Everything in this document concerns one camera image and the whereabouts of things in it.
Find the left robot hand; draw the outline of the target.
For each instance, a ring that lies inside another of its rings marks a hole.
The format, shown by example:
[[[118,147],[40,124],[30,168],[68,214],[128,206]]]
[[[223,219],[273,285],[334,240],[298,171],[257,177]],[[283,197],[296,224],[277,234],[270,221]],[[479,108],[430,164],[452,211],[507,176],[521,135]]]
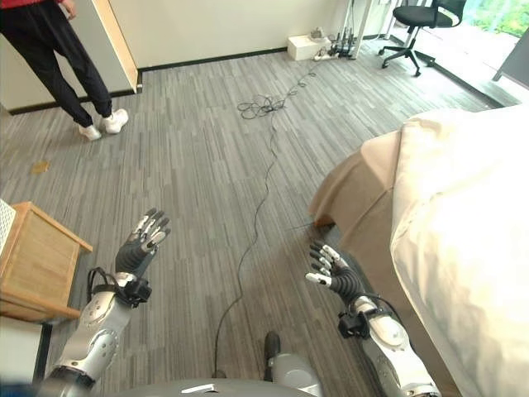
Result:
[[[151,208],[144,213],[115,258],[115,271],[140,278],[154,259],[159,245],[170,234],[164,211]]]

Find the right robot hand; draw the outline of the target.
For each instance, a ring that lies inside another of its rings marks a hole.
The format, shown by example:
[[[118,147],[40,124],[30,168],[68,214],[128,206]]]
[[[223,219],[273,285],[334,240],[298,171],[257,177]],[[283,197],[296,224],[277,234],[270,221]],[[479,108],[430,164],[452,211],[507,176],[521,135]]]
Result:
[[[315,241],[310,245],[309,256],[315,262],[312,263],[313,272],[305,274],[307,281],[336,293],[345,305],[366,293],[359,275],[331,246]]]

